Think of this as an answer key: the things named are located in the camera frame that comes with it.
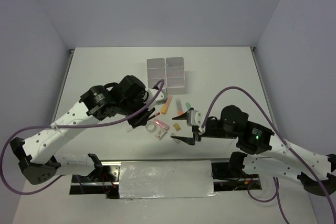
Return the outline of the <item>small yellow box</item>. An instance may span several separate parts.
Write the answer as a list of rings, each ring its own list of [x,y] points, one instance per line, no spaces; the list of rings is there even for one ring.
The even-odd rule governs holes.
[[[179,131],[181,129],[181,127],[178,123],[173,124],[173,126],[177,131]]]

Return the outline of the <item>pink utility knife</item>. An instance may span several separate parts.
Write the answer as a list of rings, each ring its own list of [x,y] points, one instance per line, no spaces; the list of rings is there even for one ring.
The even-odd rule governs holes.
[[[164,130],[166,130],[166,131],[168,131],[168,130],[170,129],[170,126],[169,126],[168,124],[164,123],[164,122],[161,121],[161,120],[154,119],[153,122],[154,122],[157,126],[159,126],[160,128],[162,128],[162,129],[164,129]]]

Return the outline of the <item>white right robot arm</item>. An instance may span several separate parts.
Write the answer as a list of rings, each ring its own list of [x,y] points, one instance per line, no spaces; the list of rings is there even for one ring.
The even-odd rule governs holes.
[[[185,120],[192,128],[192,137],[173,137],[188,145],[204,137],[237,141],[238,150],[231,153],[228,163],[213,166],[214,179],[268,175],[299,184],[314,195],[335,192],[334,154],[320,155],[289,141],[282,142],[271,129],[249,121],[248,114],[234,105],[224,107],[220,118],[205,118],[200,111],[189,109],[175,119]]]

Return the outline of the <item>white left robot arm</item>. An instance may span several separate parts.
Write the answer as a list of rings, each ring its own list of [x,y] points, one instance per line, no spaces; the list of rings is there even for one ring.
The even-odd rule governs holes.
[[[58,151],[83,130],[102,126],[104,119],[115,115],[123,115],[133,128],[145,126],[155,103],[165,97],[163,85],[160,80],[148,89],[137,77],[127,75],[119,83],[91,87],[50,126],[44,126],[29,138],[16,137],[10,141],[22,174],[32,185],[42,184],[55,175],[70,174],[98,181],[104,168],[97,155],[76,157]]]

